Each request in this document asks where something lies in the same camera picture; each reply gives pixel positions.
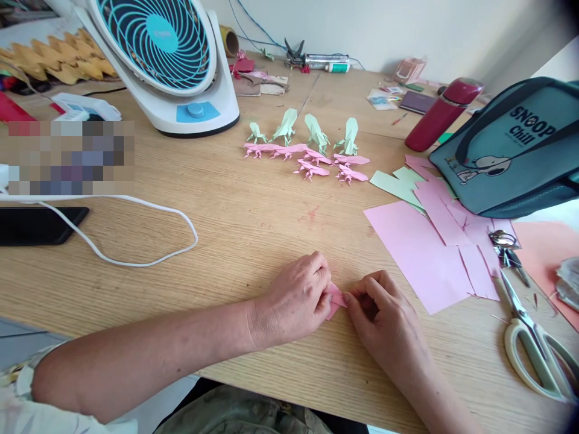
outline charging cable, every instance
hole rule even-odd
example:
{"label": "charging cable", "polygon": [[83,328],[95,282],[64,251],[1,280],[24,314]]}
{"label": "charging cable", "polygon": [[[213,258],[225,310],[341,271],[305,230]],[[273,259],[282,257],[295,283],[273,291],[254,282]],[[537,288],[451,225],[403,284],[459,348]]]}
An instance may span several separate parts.
{"label": "charging cable", "polygon": [[[158,264],[159,262],[163,262],[165,259],[169,259],[172,256],[175,256],[175,255],[178,255],[180,253],[184,253],[186,251],[191,250],[192,248],[194,248],[197,245],[197,241],[199,240],[199,238],[197,236],[197,231],[195,230],[193,223],[191,222],[189,217],[187,217],[182,211],[177,210],[177,209],[173,209],[173,208],[167,208],[167,207],[157,205],[157,204],[154,204],[151,202],[147,202],[147,201],[144,201],[142,199],[134,198],[132,196],[106,196],[106,195],[98,195],[98,196],[17,196],[17,195],[13,195],[13,196],[10,196],[10,195],[6,194],[5,189],[0,190],[0,192],[4,193],[4,194],[0,194],[0,202],[37,203],[37,204],[40,204],[42,206],[45,206],[46,208],[51,209],[56,214],[58,214],[59,217],[62,218],[62,220],[64,220],[64,222],[68,226],[70,226],[71,229],[73,229],[73,231],[75,231],[77,234],[79,234],[81,236],[81,238],[86,241],[86,243],[90,246],[90,248],[96,253],[96,255],[99,258],[105,260],[106,262],[110,262],[112,264],[115,264],[115,265],[132,266],[132,267],[146,267],[146,266],[155,265],[155,264]],[[173,253],[170,253],[166,256],[163,256],[162,258],[159,258],[159,259],[157,259],[153,262],[149,262],[149,263],[130,263],[130,262],[121,262],[121,261],[117,261],[115,259],[111,259],[111,258],[103,255],[101,253],[101,251],[97,248],[97,246],[90,240],[90,238],[88,238],[73,222],[71,222],[64,214],[62,214],[61,211],[59,211],[58,209],[56,209],[52,205],[49,205],[49,204],[44,202],[44,201],[62,201],[62,200],[84,199],[84,198],[91,198],[91,197],[114,197],[114,198],[124,199],[124,200],[129,201],[129,202],[134,202],[134,203],[138,203],[141,205],[145,205],[145,206],[155,208],[155,209],[158,209],[161,211],[167,211],[167,212],[178,214],[189,225],[189,228],[193,232],[194,242],[193,242],[193,244],[191,244],[190,246],[188,246],[184,249],[175,251]]]}

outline gray bag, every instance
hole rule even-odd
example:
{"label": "gray bag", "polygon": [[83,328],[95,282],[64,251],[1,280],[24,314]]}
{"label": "gray bag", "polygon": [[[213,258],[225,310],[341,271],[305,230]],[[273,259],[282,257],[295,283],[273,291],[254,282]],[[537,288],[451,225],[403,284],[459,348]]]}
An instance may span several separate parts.
{"label": "gray bag", "polygon": [[474,214],[516,218],[579,197],[579,87],[520,81],[430,155]]}

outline red thermos bottle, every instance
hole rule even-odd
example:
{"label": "red thermos bottle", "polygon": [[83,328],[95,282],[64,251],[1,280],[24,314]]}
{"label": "red thermos bottle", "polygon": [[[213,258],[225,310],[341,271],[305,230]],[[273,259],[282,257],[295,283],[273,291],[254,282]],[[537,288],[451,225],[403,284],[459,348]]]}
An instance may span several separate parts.
{"label": "red thermos bottle", "polygon": [[406,146],[418,152],[430,148],[481,94],[483,88],[482,83],[472,78],[460,77],[454,80],[410,131]]}

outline dark notebook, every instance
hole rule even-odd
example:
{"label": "dark notebook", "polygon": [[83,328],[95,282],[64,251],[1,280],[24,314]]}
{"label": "dark notebook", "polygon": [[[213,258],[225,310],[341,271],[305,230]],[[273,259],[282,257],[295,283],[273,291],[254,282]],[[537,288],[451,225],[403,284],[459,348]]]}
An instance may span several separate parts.
{"label": "dark notebook", "polygon": [[408,91],[400,102],[400,108],[424,115],[435,102],[436,98],[433,96]]}

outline orange paper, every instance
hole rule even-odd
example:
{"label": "orange paper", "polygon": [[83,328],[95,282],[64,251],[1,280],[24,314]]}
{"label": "orange paper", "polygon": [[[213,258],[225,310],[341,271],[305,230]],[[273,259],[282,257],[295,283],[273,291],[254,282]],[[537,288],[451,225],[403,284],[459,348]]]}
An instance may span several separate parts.
{"label": "orange paper", "polygon": [[[517,255],[523,269],[547,297],[551,296],[556,292],[557,270],[562,261],[579,256],[579,233],[562,222],[513,222],[513,227],[522,247]],[[579,312],[556,296],[551,300],[579,332]]]}

